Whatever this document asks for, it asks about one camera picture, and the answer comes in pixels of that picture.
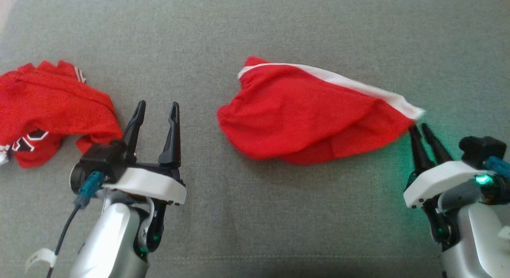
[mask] gray fabric surface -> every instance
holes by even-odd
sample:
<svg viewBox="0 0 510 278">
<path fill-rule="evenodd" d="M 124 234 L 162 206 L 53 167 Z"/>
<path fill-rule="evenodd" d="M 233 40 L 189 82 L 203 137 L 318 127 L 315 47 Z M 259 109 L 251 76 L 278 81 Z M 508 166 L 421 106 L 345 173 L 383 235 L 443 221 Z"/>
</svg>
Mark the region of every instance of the gray fabric surface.
<svg viewBox="0 0 510 278">
<path fill-rule="evenodd" d="M 407 137 L 319 165 L 255 162 L 228 143 L 216 110 L 239 90 L 244 60 L 258 55 L 404 95 L 428 110 L 456 157 L 463 136 L 510 142 L 509 2 L 19 0 L 0 39 L 0 72 L 72 62 L 111 95 L 122 126 L 146 100 L 140 161 L 157 159 L 171 102 L 180 103 L 188 199 L 167 211 L 149 278 L 439 277 L 426 217 L 402 197 Z M 0 277 L 23 276 L 32 252 L 54 249 L 72 210 L 75 139 L 42 167 L 1 167 Z M 94 201 L 78 213 L 54 278 L 67 277 L 99 211 Z"/>
</svg>

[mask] red cloth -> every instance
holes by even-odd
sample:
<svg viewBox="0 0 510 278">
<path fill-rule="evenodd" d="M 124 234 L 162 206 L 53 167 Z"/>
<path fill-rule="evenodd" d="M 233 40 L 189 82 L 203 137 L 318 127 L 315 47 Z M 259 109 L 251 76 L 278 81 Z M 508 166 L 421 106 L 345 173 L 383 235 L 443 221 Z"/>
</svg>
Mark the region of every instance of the red cloth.
<svg viewBox="0 0 510 278">
<path fill-rule="evenodd" d="M 311 66 L 250 57 L 238 77 L 241 91 L 218 121 L 254 160 L 312 164 L 373 151 L 423 114 L 401 95 Z"/>
<path fill-rule="evenodd" d="M 43 61 L 0 76 L 0 146 L 12 145 L 20 166 L 39 166 L 59 149 L 66 135 L 82 153 L 94 143 L 122 137 L 113 103 L 84 83 L 82 72 L 64 61 Z"/>
</svg>

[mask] blue cable connector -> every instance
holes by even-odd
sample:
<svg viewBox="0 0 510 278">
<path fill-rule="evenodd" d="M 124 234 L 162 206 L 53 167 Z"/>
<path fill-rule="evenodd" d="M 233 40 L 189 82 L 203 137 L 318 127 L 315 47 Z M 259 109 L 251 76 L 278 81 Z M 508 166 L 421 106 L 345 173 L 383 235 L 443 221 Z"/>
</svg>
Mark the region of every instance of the blue cable connector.
<svg viewBox="0 0 510 278">
<path fill-rule="evenodd" d="M 495 171 L 506 178 L 510 178 L 510 164 L 497 157 L 490 157 L 486 162 L 487 169 Z"/>
<path fill-rule="evenodd" d="M 98 171 L 91 173 L 78 191 L 80 194 L 75 198 L 75 207 L 85 209 L 89 205 L 90 199 L 102 188 L 103 184 L 104 176 L 102 173 Z"/>
</svg>

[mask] white cable label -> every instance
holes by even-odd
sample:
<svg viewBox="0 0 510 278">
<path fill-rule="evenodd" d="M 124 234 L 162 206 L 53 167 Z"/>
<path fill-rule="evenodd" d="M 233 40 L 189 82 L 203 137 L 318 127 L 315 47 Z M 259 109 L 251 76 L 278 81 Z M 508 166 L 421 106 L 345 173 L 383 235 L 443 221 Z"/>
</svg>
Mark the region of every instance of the white cable label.
<svg viewBox="0 0 510 278">
<path fill-rule="evenodd" d="M 499 231 L 498 236 L 510 240 L 510 227 L 503 227 L 501 231 Z"/>
<path fill-rule="evenodd" d="M 32 254 L 25 262 L 25 273 L 27 273 L 33 264 L 39 261 L 47 262 L 49 263 L 49 267 L 54 267 L 55 262 L 57 261 L 57 256 L 55 255 L 55 252 L 47 248 L 37 250 L 37 252 Z"/>
</svg>

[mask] green light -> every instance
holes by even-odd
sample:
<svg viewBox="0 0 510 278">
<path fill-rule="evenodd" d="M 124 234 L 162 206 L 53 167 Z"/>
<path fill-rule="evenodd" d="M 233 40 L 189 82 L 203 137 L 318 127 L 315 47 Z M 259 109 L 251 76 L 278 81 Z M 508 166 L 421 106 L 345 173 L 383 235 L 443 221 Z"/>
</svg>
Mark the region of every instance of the green light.
<svg viewBox="0 0 510 278">
<path fill-rule="evenodd" d="M 479 185 L 486 185 L 492 182 L 492 178 L 488 175 L 477 175 L 475 176 L 475 181 Z"/>
</svg>

